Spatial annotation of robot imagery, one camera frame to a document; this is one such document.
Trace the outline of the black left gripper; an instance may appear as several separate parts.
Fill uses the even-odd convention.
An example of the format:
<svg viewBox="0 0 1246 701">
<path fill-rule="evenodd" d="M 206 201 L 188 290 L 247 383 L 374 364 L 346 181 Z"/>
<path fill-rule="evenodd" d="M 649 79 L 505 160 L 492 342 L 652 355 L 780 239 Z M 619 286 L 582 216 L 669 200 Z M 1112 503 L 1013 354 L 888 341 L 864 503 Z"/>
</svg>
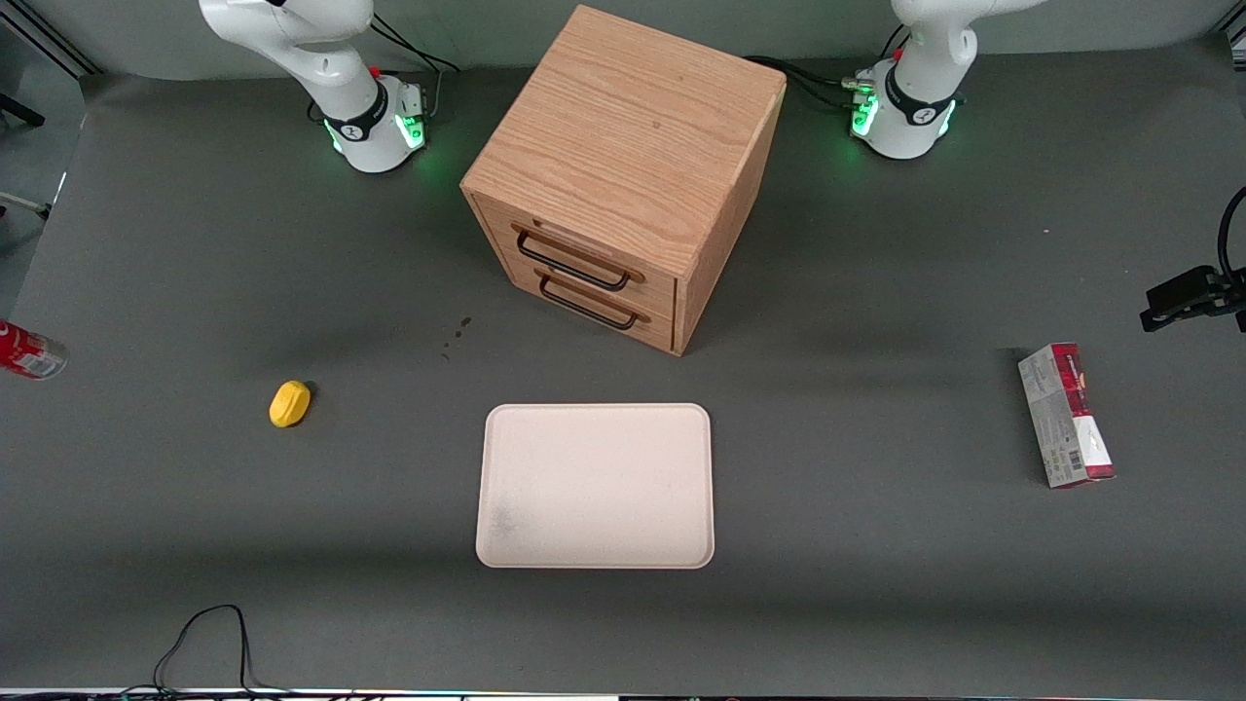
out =
<svg viewBox="0 0 1246 701">
<path fill-rule="evenodd" d="M 1201 265 L 1150 288 L 1148 308 L 1140 313 L 1140 322 L 1144 332 L 1156 332 L 1179 320 L 1229 314 L 1234 316 L 1239 331 L 1246 332 L 1245 271 L 1219 274 L 1216 268 Z"/>
</svg>

